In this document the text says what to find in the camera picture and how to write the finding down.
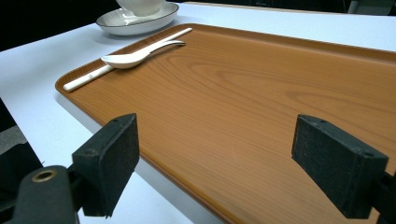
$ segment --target white chopstick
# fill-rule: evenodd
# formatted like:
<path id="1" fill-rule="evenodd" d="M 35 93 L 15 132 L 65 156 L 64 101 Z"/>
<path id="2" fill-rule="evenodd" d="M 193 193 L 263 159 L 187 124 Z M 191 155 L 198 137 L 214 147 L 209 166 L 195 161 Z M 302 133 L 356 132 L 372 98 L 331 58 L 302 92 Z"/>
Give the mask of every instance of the white chopstick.
<path id="1" fill-rule="evenodd" d="M 168 40 L 172 40 L 172 39 L 178 38 L 181 35 L 184 35 L 184 34 L 190 32 L 191 30 L 192 30 L 192 28 L 187 28 L 185 30 L 182 30 L 180 32 L 175 33 L 174 35 L 169 35 L 168 37 L 166 37 L 166 38 L 164 38 L 164 39 L 162 39 L 160 41 L 157 41 L 154 44 L 148 45 L 148 46 L 146 46 L 146 47 L 144 47 L 144 48 L 142 48 L 140 50 L 137 50 L 136 52 L 143 51 L 143 50 L 148 50 L 148 49 L 152 48 L 152 45 L 155 45 L 155 44 L 158 44 L 158 43 L 162 43 L 162 42 L 165 42 L 165 41 L 168 41 Z M 79 77 L 79 78 L 77 78 L 77 79 L 75 79 L 75 80 L 73 80 L 73 81 L 71 81 L 69 83 L 64 84 L 64 90 L 65 91 L 73 91 L 73 90 L 77 89 L 78 87 L 80 87 L 80 86 L 82 86 L 84 84 L 87 84 L 88 82 L 90 82 L 90 81 L 92 81 L 92 80 L 94 80 L 94 79 L 96 79 L 96 78 L 98 78 L 98 77 L 100 77 L 100 76 L 112 71 L 112 70 L 114 70 L 114 67 L 112 67 L 112 66 L 107 64 L 107 65 L 105 65 L 103 67 L 100 67 L 100 68 L 90 72 L 87 75 L 84 75 L 84 76 Z"/>

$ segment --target white table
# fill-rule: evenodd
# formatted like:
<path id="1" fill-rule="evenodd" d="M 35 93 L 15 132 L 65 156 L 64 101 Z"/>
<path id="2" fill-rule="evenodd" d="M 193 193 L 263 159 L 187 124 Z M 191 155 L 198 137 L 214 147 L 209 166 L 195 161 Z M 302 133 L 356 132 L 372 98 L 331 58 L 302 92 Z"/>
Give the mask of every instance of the white table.
<path id="1" fill-rule="evenodd" d="M 180 4 L 177 18 L 167 27 L 189 22 L 396 51 L 394 17 Z M 71 154 L 101 128 L 55 90 L 56 80 L 155 33 L 114 36 L 93 23 L 0 52 L 0 97 L 44 166 L 68 167 Z M 142 160 L 112 218 L 78 215 L 84 224 L 220 223 Z"/>

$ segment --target wooden tray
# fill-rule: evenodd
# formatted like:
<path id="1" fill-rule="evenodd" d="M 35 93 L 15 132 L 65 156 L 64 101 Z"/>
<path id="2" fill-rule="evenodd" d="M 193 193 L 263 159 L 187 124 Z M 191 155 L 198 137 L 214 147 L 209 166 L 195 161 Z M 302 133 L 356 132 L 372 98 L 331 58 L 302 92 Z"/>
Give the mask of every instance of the wooden tray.
<path id="1" fill-rule="evenodd" d="M 63 90 L 96 60 L 56 89 L 101 124 L 136 113 L 141 156 L 226 222 L 355 222 L 292 160 L 295 122 L 326 119 L 387 154 L 394 174 L 396 54 L 199 24 L 115 53 L 187 27 L 185 47 Z"/>

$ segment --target gray floor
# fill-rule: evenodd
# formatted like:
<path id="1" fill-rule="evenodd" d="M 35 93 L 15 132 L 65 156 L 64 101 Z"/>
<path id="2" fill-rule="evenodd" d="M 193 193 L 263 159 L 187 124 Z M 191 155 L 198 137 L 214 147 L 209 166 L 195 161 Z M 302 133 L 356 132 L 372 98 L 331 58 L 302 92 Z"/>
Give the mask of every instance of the gray floor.
<path id="1" fill-rule="evenodd" d="M 17 144 L 24 144 L 27 140 L 18 126 L 0 132 L 0 155 Z"/>

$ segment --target white saucer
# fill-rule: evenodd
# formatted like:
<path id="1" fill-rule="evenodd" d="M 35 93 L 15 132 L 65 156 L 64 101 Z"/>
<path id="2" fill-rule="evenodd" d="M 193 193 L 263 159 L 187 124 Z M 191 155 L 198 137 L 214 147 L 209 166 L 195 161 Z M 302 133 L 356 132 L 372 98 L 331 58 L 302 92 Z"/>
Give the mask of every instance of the white saucer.
<path id="1" fill-rule="evenodd" d="M 99 17 L 96 24 L 113 35 L 140 35 L 169 24 L 177 15 L 178 5 L 166 2 L 159 12 L 136 17 L 133 12 L 120 8 Z"/>

